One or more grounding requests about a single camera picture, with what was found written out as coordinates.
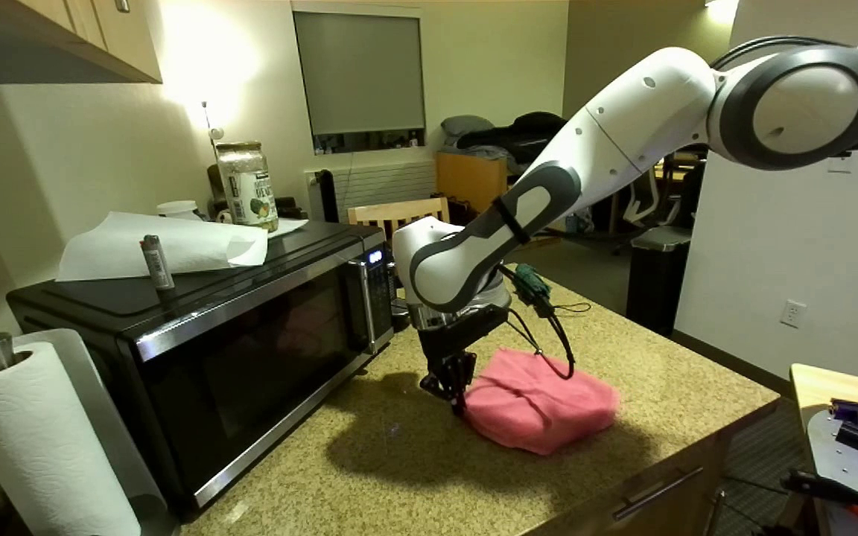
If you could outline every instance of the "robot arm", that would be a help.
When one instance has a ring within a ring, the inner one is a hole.
[[[489,282],[515,243],[693,142],[757,170],[849,151],[858,146],[858,48],[757,39],[715,66],[682,48],[656,51],[588,98],[465,228],[437,221],[399,228],[392,259],[428,358],[422,387],[460,407],[474,369],[465,349],[504,322],[505,296],[490,296]]]

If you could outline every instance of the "bottle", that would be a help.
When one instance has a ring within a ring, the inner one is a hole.
[[[159,237],[142,235],[140,252],[142,252],[142,261],[149,265],[149,276],[151,276],[158,294],[168,294],[174,286],[171,286],[171,274],[168,274],[165,259],[162,259]]]
[[[234,222],[277,228],[277,203],[258,142],[219,142],[218,170]]]

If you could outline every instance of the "paper towel roll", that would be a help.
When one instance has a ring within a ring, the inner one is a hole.
[[[112,472],[119,475],[131,506],[151,500],[159,509],[165,509],[162,493],[154,486],[146,460],[140,459],[109,393],[104,389],[104,381],[95,369],[88,349],[84,346],[79,332],[67,329],[67,328],[21,332],[21,337],[13,337],[13,350],[24,350],[33,341],[48,341],[58,353],[58,359],[72,378],[72,387],[76,393],[76,402],[79,402],[84,414],[88,417],[88,422],[91,422],[91,428],[104,447],[104,454],[106,454]]]
[[[0,486],[33,532],[136,536],[136,515],[49,341],[0,369]]]

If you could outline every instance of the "black cable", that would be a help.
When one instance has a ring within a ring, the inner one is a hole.
[[[520,337],[532,346],[532,353],[542,358],[556,378],[566,378],[566,381],[568,381],[568,378],[574,374],[574,350],[572,350],[572,341],[568,341],[566,328],[559,325],[554,307],[548,302],[548,292],[544,292],[544,294],[542,294],[542,292],[532,292],[532,288],[527,286],[527,280],[518,276],[515,270],[508,270],[505,265],[498,265],[498,270],[505,274],[505,276],[515,282],[515,292],[518,292],[518,294],[527,294],[524,302],[530,302],[530,307],[550,325],[550,329],[556,332],[559,346],[566,349],[566,362],[568,362],[568,369],[559,372],[559,369],[548,359],[548,353],[542,353],[542,349],[538,349],[536,337],[530,332],[527,322],[524,322],[515,308],[508,308],[508,311],[520,322],[520,328],[524,328],[524,332],[520,332],[520,329],[511,325],[515,332],[520,332]]]

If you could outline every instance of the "stainless steel microwave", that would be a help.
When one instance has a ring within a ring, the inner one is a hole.
[[[72,328],[177,518],[200,515],[392,337],[375,228],[307,222],[258,267],[9,292],[21,329]]]

